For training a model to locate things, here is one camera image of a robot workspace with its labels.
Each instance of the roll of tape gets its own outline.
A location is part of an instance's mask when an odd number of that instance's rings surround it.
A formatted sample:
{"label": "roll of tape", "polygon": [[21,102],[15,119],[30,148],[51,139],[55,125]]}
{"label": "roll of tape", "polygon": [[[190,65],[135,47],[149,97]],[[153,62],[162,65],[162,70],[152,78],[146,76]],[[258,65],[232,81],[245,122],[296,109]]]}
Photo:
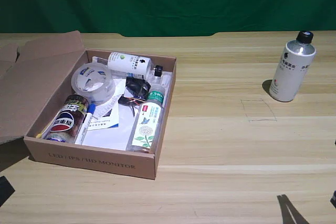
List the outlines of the roll of tape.
{"label": "roll of tape", "polygon": [[71,85],[77,94],[96,105],[108,101],[115,90],[111,70],[96,62],[78,68],[72,75]]}

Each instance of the wood grain surface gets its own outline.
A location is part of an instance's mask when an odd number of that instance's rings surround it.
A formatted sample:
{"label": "wood grain surface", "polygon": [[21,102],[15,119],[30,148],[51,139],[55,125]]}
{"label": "wood grain surface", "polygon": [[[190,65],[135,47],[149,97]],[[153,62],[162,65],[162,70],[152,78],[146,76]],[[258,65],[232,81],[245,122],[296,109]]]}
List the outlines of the wood grain surface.
{"label": "wood grain surface", "polygon": [[[317,56],[292,102],[264,90],[296,35],[83,34],[87,48],[177,57],[157,179],[36,163],[12,142],[0,146],[16,190],[0,223],[335,223],[336,31],[314,32]],[[0,34],[0,46],[41,36]]]}

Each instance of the blue marker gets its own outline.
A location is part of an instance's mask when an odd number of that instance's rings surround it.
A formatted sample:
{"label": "blue marker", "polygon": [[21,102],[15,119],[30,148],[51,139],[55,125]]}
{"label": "blue marker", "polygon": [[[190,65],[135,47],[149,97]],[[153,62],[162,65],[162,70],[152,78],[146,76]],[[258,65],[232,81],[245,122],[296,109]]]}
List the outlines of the blue marker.
{"label": "blue marker", "polygon": [[83,140],[85,138],[86,132],[88,131],[88,127],[90,125],[95,109],[96,109],[96,105],[94,105],[93,103],[89,105],[88,112],[85,116],[83,124],[80,127],[80,130],[76,136],[75,144],[81,145],[83,143]]}

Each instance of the open cardboard box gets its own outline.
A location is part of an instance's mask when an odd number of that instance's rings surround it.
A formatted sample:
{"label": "open cardboard box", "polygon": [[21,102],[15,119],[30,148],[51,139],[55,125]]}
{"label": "open cardboard box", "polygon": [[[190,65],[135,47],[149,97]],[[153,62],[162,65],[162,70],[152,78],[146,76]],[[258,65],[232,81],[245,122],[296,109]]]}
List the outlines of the open cardboard box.
{"label": "open cardboard box", "polygon": [[107,59],[109,54],[85,49],[78,31],[29,41],[21,47],[18,58],[16,45],[0,48],[0,143],[23,137],[38,162],[155,179],[175,84],[176,58],[136,54],[153,59],[173,73],[155,153],[35,138],[73,93],[70,80],[74,71],[91,62],[93,56]]}

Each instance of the black cable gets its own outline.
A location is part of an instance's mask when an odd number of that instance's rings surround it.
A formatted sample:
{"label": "black cable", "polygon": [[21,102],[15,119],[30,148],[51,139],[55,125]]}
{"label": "black cable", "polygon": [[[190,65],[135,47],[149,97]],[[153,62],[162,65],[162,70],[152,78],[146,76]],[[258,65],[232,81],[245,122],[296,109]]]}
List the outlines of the black cable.
{"label": "black cable", "polygon": [[147,99],[151,85],[145,80],[127,77],[126,88],[133,97],[122,95],[118,103],[129,106],[133,111],[133,116],[135,116],[134,106],[140,105]]}

